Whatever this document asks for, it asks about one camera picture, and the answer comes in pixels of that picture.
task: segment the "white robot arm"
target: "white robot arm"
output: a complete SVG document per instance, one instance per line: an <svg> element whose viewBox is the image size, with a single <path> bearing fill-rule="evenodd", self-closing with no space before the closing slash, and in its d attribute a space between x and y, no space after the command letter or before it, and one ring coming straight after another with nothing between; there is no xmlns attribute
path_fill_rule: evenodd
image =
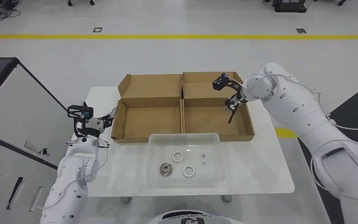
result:
<svg viewBox="0 0 358 224"><path fill-rule="evenodd" d="M111 126L115 113L116 108L106 116L93 118L93 108L85 104L68 108L68 116L74 118L74 131L78 138L75 142L69 142L73 148L58 166L56 182L50 190L45 206L41 208L41 224L79 222L88 197L87 183L95 180L97 171L107 161L106 158L100 166L98 148L103 141L98 137L105 128ZM78 123L82 124L80 129L77 127ZM76 153L88 156L76 156Z"/></svg>
<svg viewBox="0 0 358 224"><path fill-rule="evenodd" d="M213 86L221 89L232 83L239 91L227 100L226 108L234 113L241 103L262 100L267 111L310 150L311 171L313 163L324 187L315 182L341 200L345 224L358 223L358 144L323 111L320 93L306 88L276 63L267 64L243 84L222 74Z"/></svg>

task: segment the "table leg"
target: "table leg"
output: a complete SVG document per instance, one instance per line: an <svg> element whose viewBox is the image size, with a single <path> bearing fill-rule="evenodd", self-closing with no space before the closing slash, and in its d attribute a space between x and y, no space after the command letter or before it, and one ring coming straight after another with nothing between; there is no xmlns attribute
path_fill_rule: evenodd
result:
<svg viewBox="0 0 358 224"><path fill-rule="evenodd" d="M132 197L121 197L122 204L129 204L132 201Z"/></svg>
<svg viewBox="0 0 358 224"><path fill-rule="evenodd" d="M232 201L231 195L222 195L222 200L224 203L230 203Z"/></svg>

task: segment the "metal ring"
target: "metal ring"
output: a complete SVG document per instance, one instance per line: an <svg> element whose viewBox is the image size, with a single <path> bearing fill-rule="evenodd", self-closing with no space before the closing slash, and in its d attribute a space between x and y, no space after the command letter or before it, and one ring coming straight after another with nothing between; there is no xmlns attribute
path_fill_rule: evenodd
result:
<svg viewBox="0 0 358 224"><path fill-rule="evenodd" d="M175 156L176 154L180 154L180 155L181 155L180 160L176 160L176 159L174 158L174 156ZM172 158L173 158L173 161L174 161L174 162L181 162L181 161L183 160L184 156L183 156L183 153L177 151L177 152L173 153Z"/></svg>
<svg viewBox="0 0 358 224"><path fill-rule="evenodd" d="M165 162L159 168L159 172L162 174L162 176L170 176L173 172L173 166Z"/></svg>
<svg viewBox="0 0 358 224"><path fill-rule="evenodd" d="M192 169L192 174L190 174L190 175L186 174L186 173L185 173L185 169L186 169L186 168L191 168L191 169ZM190 166L190 165L184 166L184 169L183 169L183 174L184 174L184 176L186 176L187 178L190 178L190 177L192 177L192 176L194 175L194 173L195 173L194 167L192 167L192 166Z"/></svg>

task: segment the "white ring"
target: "white ring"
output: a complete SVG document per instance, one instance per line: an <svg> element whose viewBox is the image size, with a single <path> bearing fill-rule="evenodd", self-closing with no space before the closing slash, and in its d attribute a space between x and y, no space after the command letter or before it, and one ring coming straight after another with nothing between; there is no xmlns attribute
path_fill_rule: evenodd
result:
<svg viewBox="0 0 358 224"><path fill-rule="evenodd" d="M174 158L175 154L180 154L180 155L181 155L180 160L176 160L176 159ZM178 152L173 153L172 158L173 158L174 162L181 162L181 161L183 160L184 156L183 156L183 153L181 153L181 152L178 151Z"/></svg>
<svg viewBox="0 0 358 224"><path fill-rule="evenodd" d="M186 168L191 168L191 169L192 169L192 174L187 175L187 174L185 173L185 169L186 169ZM192 166L190 166L190 165L184 166L184 169L183 169L183 174L184 174L184 176L186 176L187 178L190 178L190 177L192 177L192 176L194 175L194 173L195 173L194 167L192 167Z"/></svg>

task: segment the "white table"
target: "white table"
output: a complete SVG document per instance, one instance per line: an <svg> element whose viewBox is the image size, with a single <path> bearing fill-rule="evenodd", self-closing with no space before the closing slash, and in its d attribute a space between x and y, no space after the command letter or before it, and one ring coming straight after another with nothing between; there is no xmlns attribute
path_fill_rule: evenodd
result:
<svg viewBox="0 0 358 224"><path fill-rule="evenodd" d="M109 113L120 98L117 87L94 87L86 103L94 117ZM222 142L228 147L226 178L215 188L151 189L145 184L147 143L115 144L112 128L100 138L107 140L109 158L88 184L90 197L133 197L174 195L232 195L292 193L295 189L269 113L260 101L248 103L255 136L250 142ZM100 163L106 152L100 149Z"/></svg>

